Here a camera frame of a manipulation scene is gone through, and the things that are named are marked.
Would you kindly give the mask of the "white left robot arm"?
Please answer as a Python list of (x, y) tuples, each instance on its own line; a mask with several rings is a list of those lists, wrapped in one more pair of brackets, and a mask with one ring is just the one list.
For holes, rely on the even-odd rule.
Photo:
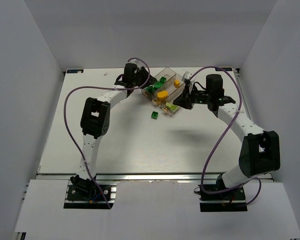
[(154, 78), (145, 67), (128, 62), (125, 64), (123, 76), (116, 79), (113, 90), (108, 90), (97, 98), (86, 99), (80, 120), (83, 156), (79, 170), (70, 178), (72, 185), (84, 199), (90, 200), (99, 193), (95, 184), (96, 164), (101, 140), (110, 127), (111, 109), (128, 98), (134, 88), (145, 88), (153, 82)]

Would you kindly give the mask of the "lime lego brick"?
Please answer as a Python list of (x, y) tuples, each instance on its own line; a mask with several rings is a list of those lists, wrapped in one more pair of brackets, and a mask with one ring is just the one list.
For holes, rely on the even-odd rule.
[(170, 107), (170, 110), (171, 110), (171, 111), (175, 111), (177, 108), (178, 108), (178, 106), (173, 104), (173, 105)]
[(169, 108), (171, 108), (173, 106), (173, 104), (169, 103), (169, 102), (166, 102), (165, 105)]

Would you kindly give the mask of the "orange lego brick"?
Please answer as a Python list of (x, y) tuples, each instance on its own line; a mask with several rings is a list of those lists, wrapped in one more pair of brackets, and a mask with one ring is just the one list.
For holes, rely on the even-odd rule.
[(169, 92), (166, 90), (160, 91), (157, 93), (157, 100), (162, 102), (169, 96)]

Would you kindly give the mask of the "small yellow lego brick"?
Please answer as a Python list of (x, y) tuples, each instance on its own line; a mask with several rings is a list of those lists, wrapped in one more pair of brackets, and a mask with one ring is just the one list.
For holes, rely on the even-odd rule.
[(173, 85), (174, 85), (175, 88), (179, 88), (180, 87), (180, 82), (176, 79), (176, 80), (174, 80)]

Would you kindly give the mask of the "small green lego brick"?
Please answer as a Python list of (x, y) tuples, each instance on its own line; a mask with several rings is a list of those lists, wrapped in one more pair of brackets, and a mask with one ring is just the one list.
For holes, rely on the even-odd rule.
[(159, 116), (159, 113), (156, 112), (156, 111), (153, 111), (152, 114), (151, 114), (151, 118), (154, 119), (154, 120), (156, 120), (158, 118), (158, 116)]

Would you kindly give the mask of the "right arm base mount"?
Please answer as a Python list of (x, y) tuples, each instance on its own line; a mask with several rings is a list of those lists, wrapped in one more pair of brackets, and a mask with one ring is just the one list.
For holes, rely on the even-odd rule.
[(224, 193), (207, 194), (198, 185), (194, 193), (199, 195), (200, 211), (203, 213), (247, 212), (246, 196), (243, 187)]

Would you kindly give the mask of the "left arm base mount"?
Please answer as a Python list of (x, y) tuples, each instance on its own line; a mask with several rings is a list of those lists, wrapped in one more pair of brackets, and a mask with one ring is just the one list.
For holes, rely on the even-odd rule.
[(92, 192), (87, 193), (75, 187), (72, 183), (68, 183), (64, 209), (82, 209), (82, 210), (110, 210), (114, 205), (117, 192), (117, 184), (114, 182), (104, 182), (100, 184), (100, 188), (109, 204), (107, 205), (101, 191), (96, 187), (92, 187)]

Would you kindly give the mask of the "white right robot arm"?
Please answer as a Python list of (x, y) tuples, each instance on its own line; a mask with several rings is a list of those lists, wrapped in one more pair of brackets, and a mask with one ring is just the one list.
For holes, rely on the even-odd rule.
[(221, 195), (260, 175), (280, 169), (279, 135), (273, 130), (266, 131), (256, 125), (240, 110), (240, 103), (225, 95), (220, 74), (208, 74), (203, 90), (195, 87), (193, 76), (189, 72), (183, 75), (182, 81), (185, 84), (184, 89), (173, 104), (187, 110), (191, 110), (195, 104), (207, 105), (208, 110), (227, 125), (225, 130), (232, 130), (241, 142), (237, 165), (222, 173), (212, 190), (206, 190), (201, 185), (202, 193)]

